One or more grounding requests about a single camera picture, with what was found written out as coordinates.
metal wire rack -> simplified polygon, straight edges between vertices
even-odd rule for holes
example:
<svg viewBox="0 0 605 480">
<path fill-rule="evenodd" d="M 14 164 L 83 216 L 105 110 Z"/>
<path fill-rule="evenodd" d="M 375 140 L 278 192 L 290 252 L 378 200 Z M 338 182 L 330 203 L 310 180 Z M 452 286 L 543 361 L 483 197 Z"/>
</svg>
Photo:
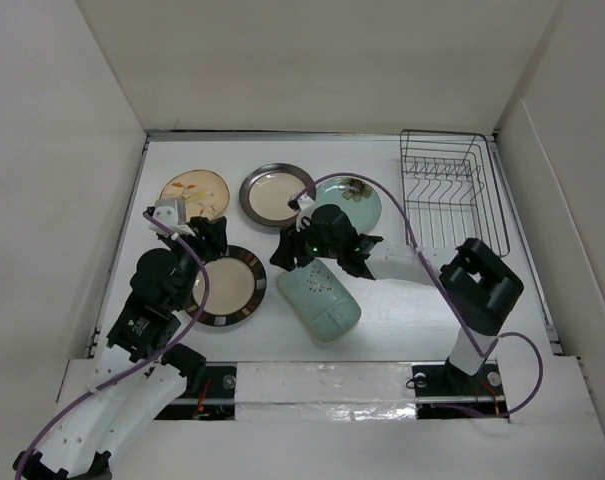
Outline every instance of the metal wire rack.
<svg viewBox="0 0 605 480">
<path fill-rule="evenodd" d="M 501 257 L 510 252 L 484 135 L 404 130 L 400 154 L 404 208 L 419 246 L 453 248 L 475 237 Z"/>
</svg>

wall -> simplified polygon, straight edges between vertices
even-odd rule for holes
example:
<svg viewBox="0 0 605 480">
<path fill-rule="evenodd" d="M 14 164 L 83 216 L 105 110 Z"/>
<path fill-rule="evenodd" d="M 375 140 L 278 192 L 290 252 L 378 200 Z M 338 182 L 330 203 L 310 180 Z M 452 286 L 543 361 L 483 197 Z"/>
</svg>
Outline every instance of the wall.
<svg viewBox="0 0 605 480">
<path fill-rule="evenodd" d="M 81 353 L 144 141 L 75 3 L 0 0 L 0 360 Z"/>
<path fill-rule="evenodd" d="M 564 2 L 499 145 L 553 320 L 605 430 L 605 0 Z"/>
<path fill-rule="evenodd" d="M 147 129 L 491 133 L 557 0 L 78 0 Z"/>
</svg>

gray plate rim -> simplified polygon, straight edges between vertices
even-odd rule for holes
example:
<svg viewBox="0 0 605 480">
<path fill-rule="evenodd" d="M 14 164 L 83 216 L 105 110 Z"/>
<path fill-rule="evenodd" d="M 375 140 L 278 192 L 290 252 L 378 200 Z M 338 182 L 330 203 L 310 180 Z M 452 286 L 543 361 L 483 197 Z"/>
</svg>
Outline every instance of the gray plate rim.
<svg viewBox="0 0 605 480">
<path fill-rule="evenodd" d="M 268 165 L 263 165 L 254 170 L 242 181 L 239 199 L 240 206 L 242 207 L 242 210 L 244 210 L 244 213 L 246 213 L 251 220 L 261 225 L 266 225 L 267 227 L 286 227 L 295 221 L 297 215 L 293 215 L 284 220 L 271 220 L 259 215 L 255 210 L 253 210 L 251 202 L 249 202 L 249 193 L 251 192 L 251 188 L 253 188 L 255 182 L 269 173 L 288 173 L 289 175 L 293 175 L 295 178 L 299 179 L 305 186 L 311 185 L 313 183 L 313 178 L 311 178 L 306 171 L 302 170 L 297 165 L 291 165 L 290 163 L 269 163 Z M 313 200 L 315 200 L 315 186 L 311 187 L 307 194 Z"/>
</svg>

floral pattern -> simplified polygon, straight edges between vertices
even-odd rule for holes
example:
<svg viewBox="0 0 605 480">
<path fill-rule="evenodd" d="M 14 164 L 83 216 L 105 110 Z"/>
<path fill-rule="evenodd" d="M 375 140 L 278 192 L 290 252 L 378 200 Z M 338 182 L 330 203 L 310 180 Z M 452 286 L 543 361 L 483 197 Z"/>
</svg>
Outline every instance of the floral pattern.
<svg viewBox="0 0 605 480">
<path fill-rule="evenodd" d="M 357 178 L 344 178 L 340 182 L 340 190 L 344 190 L 342 197 L 356 203 L 361 202 L 363 198 L 371 198 L 373 195 L 373 187 Z"/>
</svg>

teal plate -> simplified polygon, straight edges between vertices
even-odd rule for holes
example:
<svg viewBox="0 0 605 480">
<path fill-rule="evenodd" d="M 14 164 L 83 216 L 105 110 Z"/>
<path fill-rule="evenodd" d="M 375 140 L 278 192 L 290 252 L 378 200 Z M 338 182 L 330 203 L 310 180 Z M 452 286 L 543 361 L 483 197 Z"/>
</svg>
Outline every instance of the teal plate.
<svg viewBox="0 0 605 480">
<path fill-rule="evenodd" d="M 358 233 L 371 230 L 382 215 L 382 203 L 371 185 L 361 180 L 340 177 L 318 187 L 315 206 L 333 203 L 340 207 Z"/>
</svg>

